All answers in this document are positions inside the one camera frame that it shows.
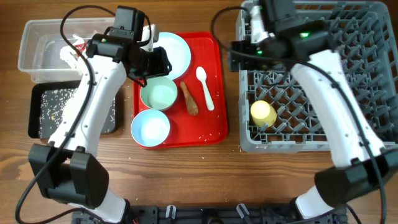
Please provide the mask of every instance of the blue bowl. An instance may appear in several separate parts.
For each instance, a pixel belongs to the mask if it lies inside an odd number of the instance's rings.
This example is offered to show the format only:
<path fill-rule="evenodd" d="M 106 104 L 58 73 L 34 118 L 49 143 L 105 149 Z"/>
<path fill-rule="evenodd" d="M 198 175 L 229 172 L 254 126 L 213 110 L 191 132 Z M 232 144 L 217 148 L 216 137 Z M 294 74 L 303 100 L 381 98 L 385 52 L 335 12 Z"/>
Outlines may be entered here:
<path fill-rule="evenodd" d="M 170 121 L 158 110 L 144 110 L 131 123 L 131 135 L 144 147 L 158 146 L 170 133 Z"/>

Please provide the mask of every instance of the black baking pan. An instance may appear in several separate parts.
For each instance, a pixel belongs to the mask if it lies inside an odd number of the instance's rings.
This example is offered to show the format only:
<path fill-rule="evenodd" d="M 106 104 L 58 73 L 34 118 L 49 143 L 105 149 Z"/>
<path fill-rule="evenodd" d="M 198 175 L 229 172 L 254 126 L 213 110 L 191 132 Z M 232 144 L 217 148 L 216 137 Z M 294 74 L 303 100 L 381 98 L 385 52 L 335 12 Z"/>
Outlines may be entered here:
<path fill-rule="evenodd" d="M 31 138 L 48 139 L 57 130 L 62 122 L 63 107 L 73 97 L 79 84 L 80 81 L 68 81 L 40 83 L 33 87 L 27 131 Z M 117 130 L 116 98 L 109 109 L 101 134 Z"/>

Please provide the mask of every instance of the spoon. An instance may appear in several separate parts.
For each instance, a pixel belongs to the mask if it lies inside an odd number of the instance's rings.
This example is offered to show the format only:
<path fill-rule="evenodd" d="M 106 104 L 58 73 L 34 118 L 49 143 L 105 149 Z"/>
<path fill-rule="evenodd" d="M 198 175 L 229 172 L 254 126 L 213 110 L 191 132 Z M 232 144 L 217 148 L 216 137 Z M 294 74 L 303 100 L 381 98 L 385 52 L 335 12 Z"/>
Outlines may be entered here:
<path fill-rule="evenodd" d="M 201 84 L 203 85 L 203 91 L 205 92 L 207 109 L 212 111 L 214 110 L 214 104 L 213 100 L 211 99 L 209 89 L 207 88 L 206 85 L 206 72 L 202 67 L 197 68 L 197 78 L 199 79 L 199 81 L 201 81 Z"/>

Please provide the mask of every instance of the table surface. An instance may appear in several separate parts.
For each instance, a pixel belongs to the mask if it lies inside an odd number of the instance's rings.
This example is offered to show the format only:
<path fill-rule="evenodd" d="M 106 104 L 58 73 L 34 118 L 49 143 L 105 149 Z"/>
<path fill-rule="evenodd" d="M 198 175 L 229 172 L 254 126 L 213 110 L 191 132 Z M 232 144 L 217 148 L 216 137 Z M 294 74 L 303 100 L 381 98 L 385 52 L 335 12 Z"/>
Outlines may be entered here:
<path fill-rule="evenodd" d="M 27 135 L 30 92 L 34 83 L 17 69 L 19 46 L 25 23 L 31 19 L 62 18 L 69 10 L 98 4 L 116 10 L 118 5 L 144 11 L 151 22 L 168 32 L 209 30 L 216 11 L 236 6 L 238 0 L 2 0 L 0 3 L 0 223 L 15 223 L 14 209 L 21 193 L 33 178 L 27 160 L 33 143 L 44 143 Z M 395 0 L 385 0 L 390 9 Z M 104 12 L 86 9 L 74 17 L 107 17 Z M 220 19 L 222 41 L 234 39 L 237 12 Z M 398 15 L 391 14 L 395 30 Z M 296 154 L 249 154 L 239 150 L 239 78 L 228 72 L 223 52 L 224 87 L 228 111 L 228 137 L 213 146 L 161 151 L 141 149 L 132 139 L 132 102 L 126 101 L 124 119 L 114 133 L 102 136 L 98 160 L 108 170 L 109 187 L 132 205 L 201 206 L 286 203 L 305 193 L 313 184 L 314 173 L 332 166 L 329 152 Z M 125 98 L 132 95 L 132 81 L 124 84 Z M 398 177 L 386 185 L 388 223 L 398 223 Z M 363 223 L 377 223 L 380 216 L 379 192 L 353 200 L 352 207 Z M 42 198 L 34 187 L 22 209 L 25 221 L 43 220 L 69 208 Z M 70 216 L 56 223 L 69 223 Z"/>

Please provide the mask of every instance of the red tray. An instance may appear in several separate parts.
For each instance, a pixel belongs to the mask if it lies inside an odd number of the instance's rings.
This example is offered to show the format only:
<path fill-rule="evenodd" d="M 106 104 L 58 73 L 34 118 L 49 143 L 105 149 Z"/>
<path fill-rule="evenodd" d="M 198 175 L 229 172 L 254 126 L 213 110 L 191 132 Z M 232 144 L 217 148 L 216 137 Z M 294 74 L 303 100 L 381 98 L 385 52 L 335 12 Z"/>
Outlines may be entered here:
<path fill-rule="evenodd" d="M 223 72 L 221 70 L 220 50 L 218 43 L 210 32 L 179 33 L 191 50 L 192 59 L 188 70 L 174 80 L 178 86 L 178 96 L 171 108 L 163 111 L 170 120 L 170 134 L 159 146 L 145 149 L 162 149 L 170 147 L 200 146 L 217 144 L 224 140 L 228 133 Z M 206 106 L 203 87 L 196 76 L 197 67 L 202 66 L 207 74 L 206 84 L 213 99 L 215 109 L 209 111 Z M 188 114 L 185 98 L 180 88 L 184 81 L 199 108 L 196 116 Z M 139 97 L 141 87 L 133 85 L 134 117 L 147 110 Z"/>

